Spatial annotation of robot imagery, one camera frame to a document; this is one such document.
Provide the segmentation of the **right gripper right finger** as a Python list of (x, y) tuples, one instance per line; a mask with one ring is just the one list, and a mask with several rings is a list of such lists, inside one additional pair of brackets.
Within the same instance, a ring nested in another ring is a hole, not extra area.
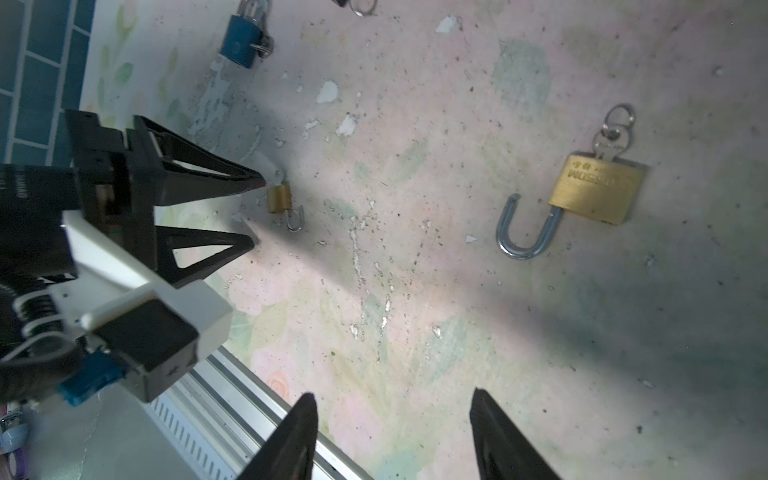
[(560, 479), (486, 390), (474, 390), (469, 417), (481, 479)]

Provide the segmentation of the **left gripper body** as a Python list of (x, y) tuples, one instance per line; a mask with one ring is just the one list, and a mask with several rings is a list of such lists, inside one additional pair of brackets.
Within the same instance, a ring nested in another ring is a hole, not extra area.
[(155, 189), (141, 132), (104, 127), (97, 114), (86, 111), (67, 110), (65, 121), (84, 218), (155, 270)]

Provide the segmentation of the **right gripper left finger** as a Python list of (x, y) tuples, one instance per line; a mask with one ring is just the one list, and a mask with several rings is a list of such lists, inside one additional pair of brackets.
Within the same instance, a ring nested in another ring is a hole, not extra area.
[(310, 479), (317, 437), (317, 403), (304, 393), (237, 479)]

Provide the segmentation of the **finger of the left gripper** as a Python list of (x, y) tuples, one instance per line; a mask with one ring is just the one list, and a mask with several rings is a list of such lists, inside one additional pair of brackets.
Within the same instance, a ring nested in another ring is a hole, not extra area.
[(134, 117), (140, 168), (149, 175), (156, 206), (234, 196), (267, 185), (251, 168), (219, 157), (147, 117)]
[[(250, 252), (254, 240), (244, 234), (157, 226), (156, 272), (174, 287), (204, 280)], [(196, 260), (181, 266), (177, 253), (193, 252)]]

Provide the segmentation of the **small brass padlock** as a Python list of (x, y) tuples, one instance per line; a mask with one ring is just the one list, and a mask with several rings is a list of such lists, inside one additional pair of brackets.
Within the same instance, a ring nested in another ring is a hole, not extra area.
[(292, 191), (283, 169), (259, 151), (254, 154), (254, 166), (267, 184), (268, 212), (272, 215), (282, 215), (290, 232), (301, 231), (305, 225), (304, 210), (302, 206), (293, 205)]

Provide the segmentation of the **blue padlock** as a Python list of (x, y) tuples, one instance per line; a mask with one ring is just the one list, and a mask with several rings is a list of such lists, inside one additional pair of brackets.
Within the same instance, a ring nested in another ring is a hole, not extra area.
[(270, 2), (242, 0), (229, 19), (219, 53), (234, 64), (250, 69), (257, 59), (271, 55), (273, 38), (267, 33)]

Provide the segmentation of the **black padlock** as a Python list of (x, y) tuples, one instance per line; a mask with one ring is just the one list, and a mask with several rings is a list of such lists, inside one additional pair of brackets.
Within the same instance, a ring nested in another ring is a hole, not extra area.
[(377, 0), (332, 0), (332, 2), (340, 8), (349, 8), (361, 18), (372, 16), (378, 4)]

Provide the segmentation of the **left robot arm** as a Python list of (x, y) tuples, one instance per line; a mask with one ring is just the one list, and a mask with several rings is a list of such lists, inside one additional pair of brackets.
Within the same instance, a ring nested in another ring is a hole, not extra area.
[(266, 182), (143, 116), (65, 119), (70, 166), (1, 168), (1, 398), (76, 406), (118, 382), (149, 403), (226, 341), (232, 310), (206, 280), (254, 246), (156, 209)]

